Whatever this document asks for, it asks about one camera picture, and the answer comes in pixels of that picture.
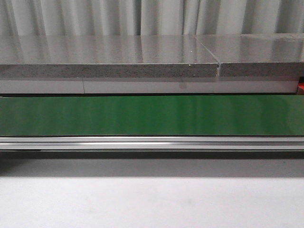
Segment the grey stone counter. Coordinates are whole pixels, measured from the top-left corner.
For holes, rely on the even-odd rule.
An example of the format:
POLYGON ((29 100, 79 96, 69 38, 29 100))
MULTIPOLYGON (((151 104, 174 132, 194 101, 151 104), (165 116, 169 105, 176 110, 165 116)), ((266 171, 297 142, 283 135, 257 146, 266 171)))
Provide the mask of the grey stone counter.
POLYGON ((296 94, 303 34, 8 36, 2 94, 296 94))

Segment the green conveyor belt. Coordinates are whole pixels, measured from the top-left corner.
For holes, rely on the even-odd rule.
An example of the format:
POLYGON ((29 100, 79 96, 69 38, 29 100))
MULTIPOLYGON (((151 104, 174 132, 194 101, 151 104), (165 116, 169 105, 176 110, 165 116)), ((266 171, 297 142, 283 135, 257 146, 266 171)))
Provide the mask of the green conveyor belt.
POLYGON ((301 95, 3 97, 2 136, 304 134, 301 95))

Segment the red tray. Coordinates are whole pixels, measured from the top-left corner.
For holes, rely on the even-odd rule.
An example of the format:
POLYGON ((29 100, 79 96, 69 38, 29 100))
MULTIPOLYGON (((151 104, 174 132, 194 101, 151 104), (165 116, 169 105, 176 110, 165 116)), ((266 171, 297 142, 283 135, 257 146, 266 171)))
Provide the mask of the red tray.
POLYGON ((297 95, 304 95, 304 82, 301 82, 301 83, 298 84, 296 94, 297 95))

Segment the white curtain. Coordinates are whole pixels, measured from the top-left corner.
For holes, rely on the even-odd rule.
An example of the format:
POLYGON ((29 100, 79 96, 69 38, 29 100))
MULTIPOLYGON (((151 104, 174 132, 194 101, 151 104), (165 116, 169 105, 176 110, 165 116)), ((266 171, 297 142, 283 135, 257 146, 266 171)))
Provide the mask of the white curtain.
POLYGON ((301 0, 3 0, 10 35, 302 33, 301 0))

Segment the aluminium conveyor frame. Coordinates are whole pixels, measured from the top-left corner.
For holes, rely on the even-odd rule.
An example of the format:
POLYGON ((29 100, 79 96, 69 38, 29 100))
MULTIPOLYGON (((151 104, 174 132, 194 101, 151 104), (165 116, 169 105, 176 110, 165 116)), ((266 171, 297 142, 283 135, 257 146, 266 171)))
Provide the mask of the aluminium conveyor frame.
POLYGON ((302 136, 97 136, 2 137, 2 150, 292 151, 304 150, 302 136))

